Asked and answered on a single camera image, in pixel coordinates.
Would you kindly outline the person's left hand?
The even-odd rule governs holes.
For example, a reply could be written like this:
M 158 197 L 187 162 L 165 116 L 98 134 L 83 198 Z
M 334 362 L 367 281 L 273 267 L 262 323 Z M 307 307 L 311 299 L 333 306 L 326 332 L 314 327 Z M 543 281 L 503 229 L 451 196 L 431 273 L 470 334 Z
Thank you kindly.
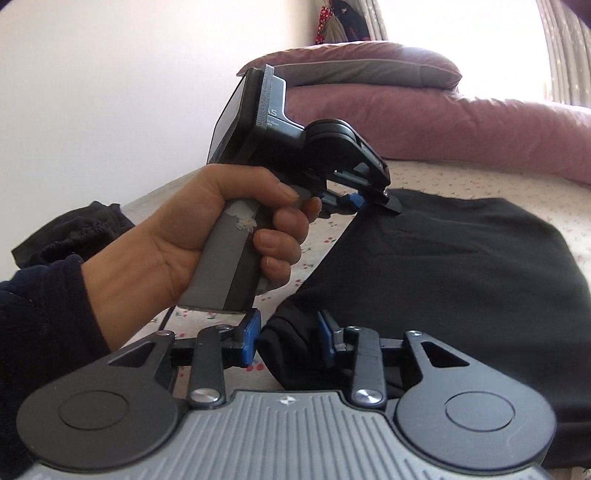
M 225 203 L 235 199 L 253 199 L 273 211 L 270 228 L 253 242 L 271 288 L 290 281 L 321 201 L 301 200 L 263 167 L 205 166 L 147 220 L 83 263 L 87 296 L 109 349 L 119 349 L 180 298 Z

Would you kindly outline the dark blue sleeve forearm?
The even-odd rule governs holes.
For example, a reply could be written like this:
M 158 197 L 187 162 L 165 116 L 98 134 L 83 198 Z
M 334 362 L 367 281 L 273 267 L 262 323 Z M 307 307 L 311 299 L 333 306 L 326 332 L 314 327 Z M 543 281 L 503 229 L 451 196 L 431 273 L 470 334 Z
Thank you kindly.
M 110 352 L 91 308 L 76 255 L 18 271 L 1 283 L 1 477 L 30 465 L 16 428 L 38 388 Z

